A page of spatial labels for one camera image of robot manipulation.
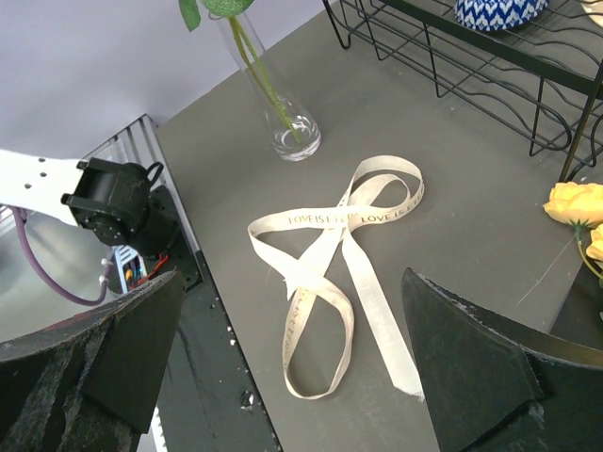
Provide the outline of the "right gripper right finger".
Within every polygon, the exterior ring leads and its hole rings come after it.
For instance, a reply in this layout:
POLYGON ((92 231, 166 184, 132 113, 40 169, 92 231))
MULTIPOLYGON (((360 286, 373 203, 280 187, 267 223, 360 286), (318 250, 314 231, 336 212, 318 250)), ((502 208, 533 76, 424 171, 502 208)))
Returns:
POLYGON ((440 450, 601 450, 601 348, 537 331, 411 268, 400 292, 440 450))

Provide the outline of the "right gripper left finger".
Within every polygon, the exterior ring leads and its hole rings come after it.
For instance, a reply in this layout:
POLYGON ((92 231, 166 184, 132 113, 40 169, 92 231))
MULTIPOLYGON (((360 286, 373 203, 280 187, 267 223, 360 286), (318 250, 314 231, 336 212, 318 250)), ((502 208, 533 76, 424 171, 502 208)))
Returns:
POLYGON ((172 270, 1 344, 4 451, 135 451, 150 429, 185 299, 172 270))

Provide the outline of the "black wrapping paper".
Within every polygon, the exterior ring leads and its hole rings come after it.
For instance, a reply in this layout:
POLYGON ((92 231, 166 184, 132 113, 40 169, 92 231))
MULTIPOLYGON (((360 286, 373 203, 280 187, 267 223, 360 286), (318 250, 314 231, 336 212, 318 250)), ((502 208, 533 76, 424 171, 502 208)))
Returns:
POLYGON ((592 348, 602 348, 602 288, 582 266, 574 279, 550 334, 592 348))

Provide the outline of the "yellow rose bunch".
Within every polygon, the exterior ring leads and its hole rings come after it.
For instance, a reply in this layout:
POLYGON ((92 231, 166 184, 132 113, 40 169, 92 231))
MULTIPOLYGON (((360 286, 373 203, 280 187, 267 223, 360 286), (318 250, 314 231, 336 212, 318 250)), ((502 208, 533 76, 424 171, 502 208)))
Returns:
POLYGON ((602 286, 602 185, 557 183, 543 209, 574 231, 582 263, 602 286))

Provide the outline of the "pale pink rose spray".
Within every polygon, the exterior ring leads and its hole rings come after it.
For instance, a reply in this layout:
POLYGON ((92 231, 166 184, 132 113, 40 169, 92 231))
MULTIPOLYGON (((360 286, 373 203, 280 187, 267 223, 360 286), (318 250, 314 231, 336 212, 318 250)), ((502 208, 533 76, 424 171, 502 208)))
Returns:
POLYGON ((264 96, 274 112, 277 113, 286 129, 298 143, 302 143, 300 134, 293 126, 293 120, 286 113, 284 103, 279 99, 277 91, 269 80, 261 58, 253 47, 251 40, 244 31, 238 17, 250 7, 253 1, 193 1, 179 0, 178 5, 181 17, 189 32, 199 27, 202 16, 199 4, 203 4, 207 11, 219 20, 226 20, 236 45, 238 55, 244 62, 244 67, 250 71, 252 78, 260 87, 264 96))

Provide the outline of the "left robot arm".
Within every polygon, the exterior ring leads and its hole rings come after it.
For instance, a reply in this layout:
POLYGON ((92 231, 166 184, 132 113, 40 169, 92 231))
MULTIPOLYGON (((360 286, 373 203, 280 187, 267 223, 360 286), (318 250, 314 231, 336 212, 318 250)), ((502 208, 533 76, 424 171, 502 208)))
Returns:
POLYGON ((168 252, 177 222, 152 201, 164 166, 50 158, 1 151, 1 203, 92 231, 146 258, 168 252))

